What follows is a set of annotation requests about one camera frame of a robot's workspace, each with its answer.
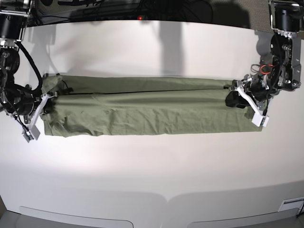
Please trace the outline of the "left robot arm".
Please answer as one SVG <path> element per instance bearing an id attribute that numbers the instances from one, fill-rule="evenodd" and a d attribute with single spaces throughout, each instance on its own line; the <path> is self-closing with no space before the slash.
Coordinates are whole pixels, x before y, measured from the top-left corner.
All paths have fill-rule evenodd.
<path id="1" fill-rule="evenodd" d="M 260 59 L 259 69 L 242 80 L 234 80 L 226 106 L 254 111 L 252 123 L 267 126 L 271 100 L 280 91 L 292 92 L 301 86 L 301 38 L 304 30 L 302 0 L 270 0 L 270 25 L 274 34 L 270 51 Z"/>

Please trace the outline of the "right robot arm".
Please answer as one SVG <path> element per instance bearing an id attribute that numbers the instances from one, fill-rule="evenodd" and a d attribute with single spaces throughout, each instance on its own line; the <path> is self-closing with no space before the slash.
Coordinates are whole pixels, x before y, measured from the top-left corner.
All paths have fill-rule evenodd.
<path id="1" fill-rule="evenodd" d="M 57 97 L 56 92 L 43 93 L 42 76 L 34 60 L 22 45 L 25 29 L 34 3 L 31 0 L 2 0 L 0 2 L 0 109 L 13 118 L 22 128 L 27 142 L 37 140 L 40 131 L 38 118 L 45 112 L 48 101 Z M 38 86 L 21 86 L 15 83 L 15 73 L 20 65 L 22 52 L 38 79 Z"/>

